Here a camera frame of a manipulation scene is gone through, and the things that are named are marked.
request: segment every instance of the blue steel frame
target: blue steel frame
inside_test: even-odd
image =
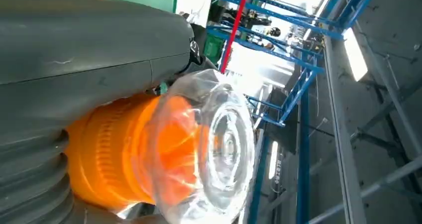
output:
[[[232,2],[234,4],[239,4],[239,0],[224,0],[224,1]],[[330,30],[327,30],[327,29],[320,28],[318,26],[312,25],[310,23],[304,22],[302,20],[293,18],[293,17],[288,16],[288,15],[282,15],[282,14],[275,13],[273,11],[267,10],[267,9],[262,8],[260,6],[256,6],[256,5],[253,5],[253,4],[250,4],[250,3],[246,3],[245,4],[245,8],[252,9],[252,10],[255,10],[256,12],[258,12],[258,13],[266,14],[266,15],[269,15],[269,16],[273,16],[273,17],[276,17],[278,19],[281,19],[281,20],[290,22],[292,24],[296,24],[298,26],[311,29],[313,31],[322,33],[324,35],[327,35],[329,37],[333,37],[335,39],[339,39],[339,40],[342,40],[343,39],[343,36],[340,33],[337,33],[337,32],[334,32],[334,31],[330,31]]]
[[[291,11],[293,13],[296,13],[296,14],[302,16],[302,17],[300,17],[300,16],[289,16],[288,15],[289,17],[292,17],[292,18],[295,18],[295,19],[308,20],[308,21],[309,20],[310,21],[316,20],[316,21],[325,23],[327,25],[337,26],[337,23],[334,22],[334,21],[330,21],[330,20],[328,20],[326,18],[322,18],[322,17],[317,17],[317,16],[312,15],[312,14],[308,14],[305,11],[305,9],[303,9],[302,7],[299,7],[299,6],[296,6],[296,5],[293,5],[293,4],[289,4],[287,2],[282,2],[282,1],[278,1],[278,0],[258,0],[258,1],[279,7],[281,9],[284,9],[284,10],[287,10],[287,11]]]
[[[234,4],[239,4],[240,0],[225,0],[232,2]],[[315,17],[314,15],[307,14],[303,9],[300,7],[288,4],[288,3],[282,3],[280,1],[273,1],[273,0],[259,0],[262,2],[265,2],[267,4],[271,4],[274,6],[277,6],[279,8],[291,11],[296,13],[297,15],[282,15],[278,14],[269,10],[266,10],[264,8],[261,8],[259,6],[246,3],[245,8],[255,10],[258,13],[266,14],[269,16],[273,16],[276,18],[279,18],[281,20],[285,20],[287,22],[296,24],[298,26],[311,29],[313,31],[322,33],[324,35],[330,36],[335,39],[343,39],[342,35],[331,30],[323,29],[317,26],[314,26],[312,23],[313,21],[319,21],[328,25],[331,25],[333,27],[339,27],[340,29],[348,29],[350,28],[358,16],[363,12],[364,8],[368,5],[368,3],[371,0],[350,0],[348,1],[348,4],[340,14],[337,21],[330,21],[326,18],[321,17]],[[338,3],[339,0],[329,0],[324,12],[322,13],[323,17],[326,17],[327,14],[329,14],[335,5]],[[214,35],[216,37],[220,37],[223,39],[228,40],[229,35],[227,33],[222,32],[221,30],[227,30],[232,29],[232,24],[229,22],[222,22],[225,26],[211,26],[208,27],[208,33],[211,35]],[[286,56],[281,53],[277,53],[274,51],[270,51],[264,47],[258,46],[253,43],[249,43],[246,41],[243,41],[241,39],[235,38],[235,42],[239,43],[240,45],[243,45],[245,47],[263,51],[268,54],[280,57],[282,59],[285,59],[287,61],[295,62],[296,64],[300,65],[302,67],[302,72],[298,78],[298,81],[293,86],[292,90],[290,91],[289,95],[287,96],[284,103],[279,107],[276,105],[273,105],[271,103],[260,101],[254,97],[246,96],[247,100],[254,106],[255,104],[252,102],[260,102],[261,105],[267,106],[270,109],[276,109],[278,111],[278,117],[277,120],[272,120],[269,118],[265,113],[261,113],[259,115],[253,114],[255,118],[261,118],[263,121],[272,123],[275,125],[278,125],[280,127],[284,127],[284,121],[287,119],[288,115],[294,108],[294,106],[301,100],[301,131],[300,131],[300,151],[299,151],[299,171],[298,171],[298,195],[297,195],[297,212],[296,212],[296,223],[297,224],[306,224],[309,222],[309,191],[310,191],[310,185],[309,185],[309,161],[310,161],[310,150],[309,150],[309,130],[305,126],[307,123],[309,123],[309,97],[308,97],[308,87],[311,84],[311,82],[314,80],[316,75],[318,73],[323,72],[323,68],[320,68],[317,66],[317,59],[320,57],[319,54],[316,54],[312,51],[303,49],[299,46],[295,45],[288,45],[284,41],[280,41],[277,39],[274,39],[272,37],[265,36],[263,34],[254,32],[250,29],[246,29],[243,27],[238,28],[239,31],[245,32],[248,34],[253,34],[255,36],[258,36],[262,39],[266,39],[270,42],[272,42],[275,46],[279,47],[281,50],[286,51],[286,47],[290,46],[292,49],[300,52],[301,59],[295,57],[295,56]],[[268,147],[269,147],[269,138],[265,137],[265,141],[263,143],[262,153],[266,154]],[[260,190],[262,187],[262,179],[265,173],[265,163],[266,163],[266,156],[264,155],[260,157],[259,165],[258,165],[258,173],[256,177],[256,184],[254,187],[254,195],[253,195],[253,201],[251,203],[251,206],[249,208],[250,210],[250,216],[248,218],[247,223],[248,224],[255,224],[257,221],[257,210],[259,205],[259,198],[260,198]]]
[[[310,150],[309,150],[309,96],[308,90],[305,90],[301,99],[301,127],[299,140],[299,170],[298,170],[298,194],[296,207],[296,223],[307,224],[309,222],[309,168],[310,168]]]

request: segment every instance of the bolt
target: bolt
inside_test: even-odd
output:
[[[415,51],[419,51],[420,49],[421,49],[421,44],[415,44],[414,46],[413,46],[413,49],[415,50]]]

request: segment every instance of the ceiling light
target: ceiling light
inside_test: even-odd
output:
[[[271,147],[271,159],[270,159],[270,168],[268,171],[268,179],[272,179],[276,174],[276,162],[278,158],[278,143],[276,141],[273,142],[273,146]]]

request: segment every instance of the clear plastic preform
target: clear plastic preform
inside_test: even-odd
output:
[[[149,175],[144,189],[152,190],[167,221],[231,223],[245,203],[254,167],[244,95],[216,70],[188,74],[162,95],[146,129],[140,175]]]

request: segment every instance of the orange preform holder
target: orange preform holder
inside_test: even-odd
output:
[[[200,125],[194,113],[186,112],[191,106],[183,97],[171,97],[165,112],[183,115],[160,124],[156,146],[148,148],[150,126],[154,125],[148,122],[158,103],[158,97],[135,95],[98,107],[68,127],[69,175],[80,198],[111,210],[138,202],[155,204],[152,158],[159,158],[161,170],[170,174],[159,176],[159,182],[178,190],[166,195],[165,202],[176,205],[192,193],[192,187],[174,177],[195,183],[194,152]]]

